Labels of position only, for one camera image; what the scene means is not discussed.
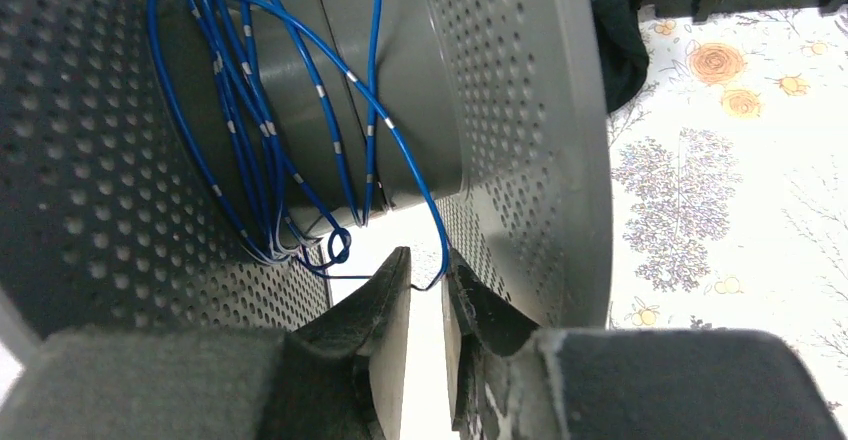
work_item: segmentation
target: blue wire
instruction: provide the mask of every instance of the blue wire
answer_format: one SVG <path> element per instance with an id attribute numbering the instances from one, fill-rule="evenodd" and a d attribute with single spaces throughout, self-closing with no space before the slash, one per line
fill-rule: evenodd
<path id="1" fill-rule="evenodd" d="M 232 19 L 230 18 L 230 15 L 229 15 L 229 10 L 226 9 L 226 3 L 223 0 L 213 0 L 214 3 L 218 6 L 218 11 L 220 13 L 220 16 L 222 17 L 225 30 L 227 30 L 227 34 L 230 37 L 230 40 L 231 40 L 230 46 L 232 48 L 232 51 L 233 51 L 233 53 L 236 54 L 237 57 L 239 57 L 238 60 L 242 63 L 243 68 L 241 69 L 241 73 L 239 73 L 238 69 L 230 61 L 229 55 L 223 54 L 223 52 L 228 52 L 228 50 L 226 49 L 226 43 L 224 42 L 224 40 L 223 40 L 219 30 L 218 30 L 216 16 L 214 15 L 213 10 L 210 6 L 210 1 L 209 0 L 201 0 L 201 5 L 203 5 L 203 15 L 201 15 L 201 16 L 206 17 L 206 19 L 207 19 L 206 23 L 205 23 L 206 30 L 208 30 L 208 33 L 209 33 L 209 35 L 207 36 L 207 39 L 210 40 L 210 48 L 212 48 L 215 51 L 215 62 L 220 67 L 219 73 L 222 75 L 221 79 L 219 81 L 216 81 L 216 86 L 220 85 L 219 95 L 221 97 L 222 106 L 225 109 L 225 120 L 228 122 L 228 126 L 230 125 L 230 123 L 229 123 L 230 121 L 232 121 L 233 125 L 236 125 L 236 123 L 237 123 L 236 120 L 240 120 L 240 115 L 238 115 L 238 113 L 237 113 L 238 112 L 238 103 L 235 99 L 235 94 L 233 93 L 232 88 L 228 88 L 230 86 L 234 86 L 235 87 L 235 93 L 238 93 L 238 96 L 241 97 L 243 104 L 245 105 L 245 108 L 247 108 L 248 113 L 250 113 L 250 116 L 253 117 L 254 120 L 257 122 L 257 125 L 259 125 L 260 128 L 261 128 L 261 125 L 265 125 L 266 130 L 270 130 L 267 135 L 265 135 L 265 131 L 263 131 L 263 142 L 265 140 L 268 140 L 268 143 L 270 144 L 270 145 L 267 145 L 267 147 L 270 147 L 270 149 L 266 150 L 268 153 L 270 153 L 270 155 L 266 155 L 266 158 L 269 157 L 269 156 L 274 157 L 274 159 L 271 163 L 275 164 L 275 165 L 273 165 L 273 167 L 275 167 L 275 168 L 269 169 L 269 171 L 275 173 L 275 175 L 271 175 L 271 181 L 275 182 L 275 180 L 276 180 L 277 181 L 276 183 L 283 183 L 282 175 L 276 175 L 276 174 L 282 174 L 283 172 L 285 172 L 286 175 L 293 177 L 295 179 L 296 183 L 298 183 L 298 185 L 301 187 L 301 189 L 304 191 L 304 193 L 310 199 L 310 201 L 312 201 L 315 204 L 315 206 L 318 208 L 318 210 L 322 214 L 322 216 L 327 218 L 327 220 L 330 222 L 331 226 L 333 227 L 333 230 L 332 230 L 332 232 L 330 234 L 330 238 L 329 238 L 329 245 L 330 246 L 328 248 L 328 255 L 330 257 L 330 261 L 325 263 L 324 265 L 317 265 L 317 266 L 312 265 L 307 256 L 304 256 L 303 259 L 298 257 L 298 256 L 294 256 L 293 253 L 292 253 L 293 249 L 284 249 L 284 250 L 280 249 L 280 248 L 278 248 L 278 247 L 280 247 L 279 245 L 273 244 L 274 242 L 271 242 L 271 244 L 269 244 L 269 251 L 266 252 L 266 251 L 260 249 L 256 245 L 256 243 L 247 235 L 247 232 L 244 229 L 243 223 L 239 219 L 238 215 L 235 213 L 235 211 L 232 208 L 232 205 L 229 203 L 228 199 L 223 195 L 223 192 L 220 191 L 220 188 L 217 185 L 217 182 L 216 182 L 214 175 L 211 173 L 211 171 L 208 168 L 208 165 L 206 164 L 205 158 L 203 157 L 202 153 L 200 152 L 197 144 L 194 142 L 194 140 L 191 136 L 191 132 L 188 128 L 186 119 L 185 119 L 185 117 L 182 113 L 182 110 L 180 108 L 179 101 L 176 98 L 176 94 L 174 92 L 173 85 L 171 84 L 170 76 L 168 75 L 167 68 L 164 65 L 161 46 L 159 45 L 158 23 L 157 23 L 157 17 L 155 15 L 157 1 L 158 0 L 148 0 L 148 5 L 147 5 L 147 7 L 148 7 L 147 8 L 148 18 L 147 18 L 147 21 L 148 21 L 148 29 L 150 31 L 151 51 L 153 53 L 154 66 L 156 68 L 157 75 L 160 78 L 160 83 L 162 84 L 163 92 L 165 94 L 165 97 L 166 97 L 166 100 L 169 104 L 169 107 L 170 107 L 170 109 L 171 109 L 171 111 L 172 111 L 172 113 L 175 117 L 175 122 L 177 123 L 177 126 L 180 129 L 183 137 L 186 139 L 186 143 L 188 144 L 189 151 L 192 154 L 192 156 L 194 157 L 195 162 L 198 164 L 199 169 L 201 170 L 201 174 L 204 176 L 206 181 L 212 187 L 213 192 L 215 192 L 215 196 L 216 196 L 218 202 L 221 204 L 221 206 L 222 206 L 222 208 L 225 212 L 225 215 L 228 217 L 230 222 L 235 226 L 235 228 L 240 232 L 242 237 L 244 237 L 244 244 L 245 244 L 245 248 L 247 249 L 248 253 L 253 258 L 255 258 L 257 261 L 259 261 L 263 264 L 280 263 L 281 261 L 286 261 L 290 256 L 293 256 L 293 258 L 296 261 L 298 261 L 301 265 L 303 265 L 304 267 L 306 267 L 308 270 L 312 271 L 316 275 L 321 276 L 323 278 L 336 278 L 336 277 L 326 275 L 323 272 L 323 270 L 328 268 L 329 266 L 336 265 L 336 264 L 339 264 L 339 263 L 343 263 L 344 261 L 347 260 L 347 258 L 349 256 L 349 252 L 350 252 L 350 243 L 351 243 L 350 232 L 347 231 L 346 229 L 344 229 L 343 227 L 341 227 L 338 224 L 338 222 L 335 220 L 335 218 L 332 216 L 332 214 L 327 210 L 326 206 L 320 201 L 320 199 L 318 199 L 317 195 L 315 195 L 315 192 L 312 191 L 309 184 L 305 180 L 303 180 L 303 178 L 300 177 L 300 175 L 297 173 L 297 170 L 295 169 L 294 165 L 292 164 L 291 159 L 288 158 L 288 156 L 285 154 L 285 152 L 282 151 L 282 147 L 280 146 L 280 143 L 279 143 L 279 137 L 276 135 L 276 131 L 273 128 L 273 121 L 272 121 L 272 117 L 270 115 L 270 110 L 268 108 L 267 101 L 264 98 L 264 93 L 262 91 L 261 84 L 259 83 L 259 79 L 257 78 L 257 76 L 258 76 L 258 61 L 256 59 L 255 41 L 252 38 L 252 35 L 245 35 L 245 43 L 247 44 L 247 46 L 246 46 L 247 53 L 245 54 L 244 46 L 242 46 L 241 41 L 238 39 L 238 36 L 235 35 L 235 38 L 233 38 L 234 37 L 233 34 L 232 34 L 233 32 L 230 30 L 230 27 L 233 27 L 233 25 L 232 25 Z M 320 76 L 317 75 L 317 69 L 314 68 L 314 62 L 312 61 L 312 58 L 311 58 L 311 55 L 309 54 L 309 51 L 305 48 L 305 45 L 303 44 L 303 40 L 301 39 L 301 35 L 305 35 L 310 40 L 310 42 L 312 42 L 316 47 L 318 47 L 318 49 L 321 50 L 327 56 L 327 58 L 330 59 L 330 61 L 339 69 L 339 71 L 342 72 L 347 77 L 348 81 L 350 83 L 352 83 L 353 86 L 360 92 L 360 94 L 363 95 L 363 97 L 368 101 L 369 112 L 373 109 L 373 112 L 376 115 L 379 115 L 380 118 L 383 119 L 384 123 L 388 126 L 389 131 L 392 134 L 392 137 L 394 138 L 395 142 L 397 143 L 398 147 L 401 150 L 401 153 L 403 154 L 405 160 L 407 161 L 407 163 L 410 167 L 413 178 L 415 179 L 416 184 L 418 185 L 418 188 L 421 191 L 421 194 L 424 198 L 425 203 L 427 203 L 427 206 L 430 209 L 431 214 L 433 215 L 434 223 L 435 223 L 436 229 L 439 233 L 441 249 L 442 249 L 442 263 L 441 263 L 439 272 L 437 273 L 435 278 L 430 282 L 430 284 L 427 285 L 427 287 L 421 288 L 421 287 L 413 286 L 413 288 L 415 288 L 417 290 L 429 290 L 430 288 L 432 288 L 438 282 L 438 280 L 447 272 L 448 262 L 449 262 L 449 242 L 448 242 L 448 239 L 447 239 L 447 232 L 446 232 L 446 229 L 445 229 L 445 226 L 444 226 L 444 222 L 442 221 L 441 215 L 439 214 L 438 208 L 436 207 L 435 201 L 433 200 L 432 195 L 430 194 L 430 192 L 427 188 L 427 185 L 426 185 L 426 183 L 423 179 L 421 171 L 420 171 L 414 157 L 412 156 L 412 153 L 409 150 L 408 145 L 406 144 L 406 142 L 403 138 L 403 135 L 400 133 L 400 131 L 398 131 L 397 128 L 395 128 L 394 123 L 389 118 L 388 112 L 385 110 L 385 108 L 379 103 L 379 101 L 376 98 L 376 93 L 375 93 L 376 92 L 376 37 L 377 37 L 378 32 L 379 32 L 379 30 L 378 30 L 379 29 L 379 17 L 380 17 L 379 9 L 381 8 L 380 6 L 382 4 L 382 0 L 375 0 L 375 6 L 374 6 L 375 11 L 372 12 L 372 45 L 371 45 L 371 51 L 369 52 L 369 85 L 368 86 L 366 86 L 363 82 L 361 82 L 353 74 L 353 72 L 350 70 L 350 68 L 332 50 L 331 47 L 329 47 L 325 42 L 323 42 L 312 30 L 310 30 L 308 27 L 303 25 L 299 20 L 297 20 L 295 17 L 293 17 L 291 14 L 289 14 L 285 10 L 285 8 L 283 7 L 282 2 L 280 0 L 270 0 L 270 1 L 266 1 L 266 0 L 237 0 L 237 1 L 239 1 L 241 3 L 240 7 L 241 7 L 241 13 L 242 13 L 242 23 L 246 27 L 249 26 L 252 29 L 252 20 L 251 20 L 251 17 L 250 17 L 250 7 L 249 7 L 250 5 L 255 5 L 259 8 L 262 8 L 263 10 L 268 12 L 269 14 L 279 18 L 280 20 L 282 20 L 284 22 L 284 25 L 286 26 L 287 30 L 289 31 L 290 36 L 292 37 L 292 40 L 295 42 L 296 46 L 298 47 L 298 51 L 301 53 L 301 56 L 304 59 L 304 63 L 307 65 L 307 70 L 315 70 L 314 71 L 315 75 L 313 76 L 313 72 L 310 71 L 310 76 L 313 80 L 313 83 L 316 85 L 317 91 L 318 91 L 317 87 L 322 85 L 320 83 Z M 326 99 L 326 95 L 324 95 L 321 98 L 322 98 L 322 104 L 323 104 L 323 102 Z M 374 116 L 369 115 L 369 122 L 372 122 L 372 121 L 376 122 L 376 115 L 374 115 Z M 335 116 L 334 115 L 331 116 L 330 114 L 328 114 L 328 109 L 325 109 L 325 116 L 328 119 L 328 126 L 330 127 L 331 137 L 333 137 L 333 126 L 332 126 L 333 122 L 331 121 L 331 119 L 334 120 Z M 338 133 L 337 122 L 335 122 L 335 125 L 336 125 L 336 133 Z M 237 132 L 244 133 L 243 122 L 239 122 L 239 124 L 236 125 L 236 126 L 238 127 Z M 244 138 L 234 137 L 234 140 L 239 140 L 239 142 L 235 142 L 235 141 L 233 142 L 234 146 L 241 144 L 241 148 L 244 148 L 244 142 L 243 142 Z M 335 145 L 336 145 L 335 142 L 337 141 L 336 138 L 339 138 L 339 141 L 340 141 L 340 135 L 338 135 L 338 137 L 333 137 L 334 148 L 336 148 L 335 147 Z M 240 171 L 242 172 L 243 176 L 247 176 L 246 174 L 250 174 L 251 166 L 249 165 L 249 163 L 250 163 L 249 159 L 246 163 L 244 162 L 244 160 L 245 160 L 244 157 L 242 158 L 242 160 L 239 160 L 238 154 L 237 154 L 237 162 L 240 162 L 240 165 L 239 165 Z M 246 181 L 245 179 L 243 179 L 243 182 L 245 183 L 245 189 L 247 191 L 251 190 L 250 188 L 247 187 L 248 183 L 250 183 L 250 182 Z M 276 191 L 278 189 L 279 189 L 279 187 L 277 185 L 275 185 L 275 193 L 278 193 Z M 275 198 L 275 200 L 278 202 L 278 211 L 281 212 L 281 213 L 287 212 L 287 210 L 285 209 L 285 204 L 282 201 L 282 198 L 280 198 L 281 196 L 275 195 L 275 197 L 277 197 L 277 198 Z M 248 198 L 249 198 L 249 201 L 251 201 L 252 210 L 254 211 L 254 214 L 256 214 L 257 210 L 261 210 L 261 207 L 260 207 L 261 202 L 258 202 L 255 199 L 250 200 L 250 193 L 248 193 Z M 349 204 L 352 208 L 352 211 L 357 212 L 357 210 L 355 208 L 355 204 L 352 201 L 349 201 Z M 365 223 L 367 221 L 368 211 L 369 210 L 363 211 L 362 223 Z M 359 222 L 359 218 L 358 218 L 358 215 L 356 213 L 354 213 L 354 218 L 356 219 L 357 222 Z M 312 242 L 312 239 L 306 239 L 302 235 L 298 235 L 297 233 L 295 233 L 295 232 L 298 232 L 298 230 L 297 230 L 296 226 L 293 225 L 293 222 L 291 222 L 291 218 L 288 215 L 286 215 L 284 219 L 285 219 L 287 225 L 289 226 L 289 228 L 292 229 L 292 232 L 295 234 L 295 237 L 298 238 L 298 241 L 301 242 L 301 244 L 302 244 L 301 250 L 304 250 L 307 245 L 313 245 L 314 244 Z M 278 227 L 279 221 L 280 221 L 279 216 L 276 220 L 277 220 L 276 225 Z M 266 231 L 277 232 L 277 227 L 270 228 L 267 225 L 267 223 L 268 223 L 267 221 L 266 222 L 260 221 L 260 223 L 265 223 L 264 227 L 260 227 L 260 230 L 263 231 L 263 234 Z M 339 252 L 339 253 L 336 253 L 334 251 L 333 245 L 336 243 L 335 240 L 338 240 L 338 239 L 341 240 L 342 251 Z M 344 277 L 344 278 L 369 278 L 369 277 L 362 276 L 362 277 Z"/>
<path id="2" fill-rule="evenodd" d="M 377 94 L 377 40 L 380 36 L 380 16 L 383 10 L 383 0 L 374 0 L 371 10 L 371 39 L 368 45 L 368 88 L 374 97 Z M 368 216 L 374 200 L 374 178 L 377 163 L 377 139 L 374 136 L 377 129 L 377 114 L 374 107 L 368 104 L 367 129 L 365 135 L 365 204 L 362 208 L 363 223 L 368 225 Z"/>

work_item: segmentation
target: black sleeve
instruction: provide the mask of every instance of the black sleeve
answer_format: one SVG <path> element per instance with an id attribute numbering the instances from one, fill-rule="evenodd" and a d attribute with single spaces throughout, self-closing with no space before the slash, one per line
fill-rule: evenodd
<path id="1" fill-rule="evenodd" d="M 607 110 L 633 98 L 648 75 L 648 51 L 632 0 L 592 0 Z"/>

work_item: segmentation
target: black cloth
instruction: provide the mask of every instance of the black cloth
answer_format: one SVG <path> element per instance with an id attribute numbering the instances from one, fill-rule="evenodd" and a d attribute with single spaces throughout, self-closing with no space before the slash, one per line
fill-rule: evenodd
<path id="1" fill-rule="evenodd" d="M 608 112 L 633 98 L 648 76 L 636 9 L 635 0 L 592 0 Z"/>

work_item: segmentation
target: perforated plastic wall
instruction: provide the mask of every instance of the perforated plastic wall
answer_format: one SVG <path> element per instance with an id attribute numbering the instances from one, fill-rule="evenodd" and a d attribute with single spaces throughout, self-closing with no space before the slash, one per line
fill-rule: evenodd
<path id="1" fill-rule="evenodd" d="M 440 202 L 480 278 L 542 325 L 603 325 L 611 199 L 589 0 L 429 0 L 459 95 L 464 192 Z"/>
<path id="2" fill-rule="evenodd" d="M 144 9 L 0 0 L 3 291 L 40 336 L 304 324 L 328 308 L 325 282 L 241 251 L 173 129 Z"/>

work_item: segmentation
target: dark gray plastic object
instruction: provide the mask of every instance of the dark gray plastic object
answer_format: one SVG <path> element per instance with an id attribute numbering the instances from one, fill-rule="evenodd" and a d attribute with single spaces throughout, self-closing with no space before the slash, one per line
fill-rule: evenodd
<path id="1" fill-rule="evenodd" d="M 320 0 L 323 14 L 316 0 L 284 1 L 365 78 L 371 0 Z M 182 153 L 149 60 L 144 2 L 0 3 L 0 229 L 14 232 L 4 235 L 0 266 L 15 306 L 6 317 L 20 320 L 16 328 L 0 325 L 3 332 L 31 330 L 39 338 L 89 323 L 291 328 L 327 308 L 326 285 L 302 269 L 249 262 Z M 179 75 L 196 82 L 196 92 L 182 99 L 187 114 L 213 115 L 207 107 L 216 103 L 214 89 L 199 88 L 210 82 L 208 57 L 199 45 L 173 53 L 175 38 L 197 35 L 179 2 L 160 2 L 169 67 L 178 91 L 186 88 Z M 611 204 L 589 0 L 384 6 L 381 99 L 441 198 L 453 246 L 539 324 L 602 325 Z M 304 177 L 342 212 L 338 175 L 326 160 L 332 146 L 329 138 L 318 141 L 326 127 L 303 64 L 278 22 L 257 25 L 256 33 L 268 36 L 260 62 L 286 146 Z M 332 84 L 359 185 L 364 105 L 315 58 Z M 181 59 L 197 59 L 197 67 L 184 70 Z M 290 110 L 298 114 L 282 115 Z M 214 118 L 202 120 L 214 128 Z M 218 125 L 219 133 L 199 129 L 198 137 L 205 149 L 228 154 L 216 147 L 226 140 Z M 420 202 L 382 125 L 378 142 L 387 203 Z M 235 180 L 222 174 L 222 188 L 233 196 Z M 301 218 L 314 217 L 296 198 L 292 204 Z"/>

